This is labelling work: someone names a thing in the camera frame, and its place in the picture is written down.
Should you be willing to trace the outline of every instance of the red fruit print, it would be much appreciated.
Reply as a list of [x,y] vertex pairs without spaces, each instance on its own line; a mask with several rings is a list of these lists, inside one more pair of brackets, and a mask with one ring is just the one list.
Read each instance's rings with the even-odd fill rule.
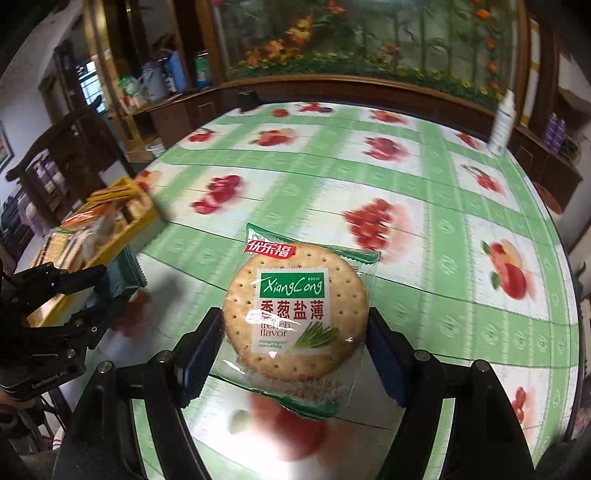
[[374,201],[374,205],[378,208],[378,210],[380,210],[382,212],[387,212],[388,210],[390,210],[392,208],[392,205],[390,205],[384,199],[376,199]]
[[505,253],[505,249],[503,249],[503,246],[498,243],[491,244],[491,250],[496,254],[504,254]]
[[462,140],[468,147],[474,148],[475,150],[482,150],[482,145],[474,137],[464,133],[456,134],[456,137]]
[[523,405],[525,404],[525,401],[527,399],[527,395],[525,393],[525,390],[522,387],[519,387],[517,389],[517,392],[515,392],[515,399],[517,400],[517,404],[520,407],[523,407]]
[[261,138],[258,142],[258,144],[261,147],[272,147],[273,145],[279,145],[282,143],[287,143],[289,142],[289,137],[286,137],[285,135],[273,135],[273,136],[268,136],[265,138]]
[[326,420],[304,419],[271,398],[249,394],[249,409],[254,416],[257,436],[270,438],[278,448],[279,460],[296,462],[314,455],[328,437]]
[[203,200],[193,202],[191,204],[191,208],[195,210],[196,213],[200,213],[201,215],[209,215],[218,209],[217,206],[213,206],[208,202],[204,202]]
[[513,411],[515,412],[515,416],[517,417],[519,423],[523,423],[525,419],[523,406],[525,404],[526,399],[527,395],[525,393],[525,390],[522,387],[519,387],[517,389],[517,392],[515,392],[515,400],[511,402],[511,406],[513,407]]
[[405,118],[385,110],[371,110],[371,118],[389,124],[408,125],[408,121]]
[[482,242],[482,248],[491,259],[495,271],[491,274],[492,287],[499,286],[512,299],[522,300],[527,292],[527,280],[521,270],[521,256],[507,240],[492,243]]
[[408,151],[404,146],[389,138],[367,137],[365,143],[371,146],[371,150],[363,152],[376,160],[403,162],[408,157]]
[[260,147],[272,147],[273,145],[291,144],[297,139],[297,133],[292,128],[282,128],[281,130],[267,130],[259,132],[259,138],[253,140],[251,144]]
[[525,414],[523,413],[523,409],[517,405],[517,402],[514,400],[511,402],[511,406],[513,407],[513,411],[515,412],[515,416],[519,423],[523,423],[525,419]]
[[150,174],[150,171],[143,170],[135,176],[135,182],[138,184],[138,187],[146,193],[150,192]]
[[191,135],[189,137],[189,141],[191,141],[191,142],[208,142],[216,134],[213,130],[209,130],[207,128],[201,128],[201,130],[204,130],[204,131]]
[[302,105],[298,105],[298,111],[300,112],[317,112],[317,113],[332,113],[333,109],[328,106],[323,106],[321,103],[308,102]]
[[283,118],[285,116],[288,116],[289,114],[290,113],[284,108],[278,108],[277,110],[273,110],[273,116],[275,118]]
[[214,177],[207,185],[208,193],[198,202],[193,202],[191,208],[201,215],[209,215],[218,210],[224,203],[237,195],[242,184],[239,175]]
[[505,264],[506,273],[502,277],[501,288],[512,299],[521,300],[525,297],[527,283],[520,268],[510,263]]
[[483,172],[481,169],[477,167],[472,167],[466,164],[463,164],[462,167],[476,179],[476,182],[478,185],[480,185],[480,187],[482,187],[485,190],[500,193],[501,195],[503,195],[503,197],[506,197],[505,189],[488,173]]
[[356,243],[366,250],[382,250],[388,245],[385,235],[389,228],[384,222],[389,222],[392,209],[384,199],[375,199],[372,203],[354,212],[344,212],[343,217],[349,223],[349,231],[355,236]]

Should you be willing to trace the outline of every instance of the plastic wrapper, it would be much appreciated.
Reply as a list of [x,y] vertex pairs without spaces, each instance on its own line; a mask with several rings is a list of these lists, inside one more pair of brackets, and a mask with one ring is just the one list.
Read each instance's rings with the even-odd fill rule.
[[210,374],[302,415],[334,416],[361,366],[379,256],[248,224]]

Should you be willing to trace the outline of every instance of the picture frame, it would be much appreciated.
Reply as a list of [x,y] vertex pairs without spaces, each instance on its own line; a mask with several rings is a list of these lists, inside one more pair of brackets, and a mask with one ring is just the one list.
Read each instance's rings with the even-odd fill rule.
[[6,138],[6,132],[4,131],[4,125],[0,122],[0,171],[2,171],[6,165],[13,159],[14,152],[8,143]]

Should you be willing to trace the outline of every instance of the green label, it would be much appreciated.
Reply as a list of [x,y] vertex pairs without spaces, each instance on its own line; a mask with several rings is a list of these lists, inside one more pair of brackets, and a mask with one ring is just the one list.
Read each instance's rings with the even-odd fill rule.
[[263,273],[259,297],[262,299],[324,298],[324,272]]

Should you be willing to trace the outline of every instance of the red brand logo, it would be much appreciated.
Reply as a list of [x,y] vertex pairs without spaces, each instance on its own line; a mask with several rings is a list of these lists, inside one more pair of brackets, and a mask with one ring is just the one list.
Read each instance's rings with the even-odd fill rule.
[[295,245],[275,244],[261,240],[249,240],[245,252],[266,255],[271,258],[289,258],[296,253]]

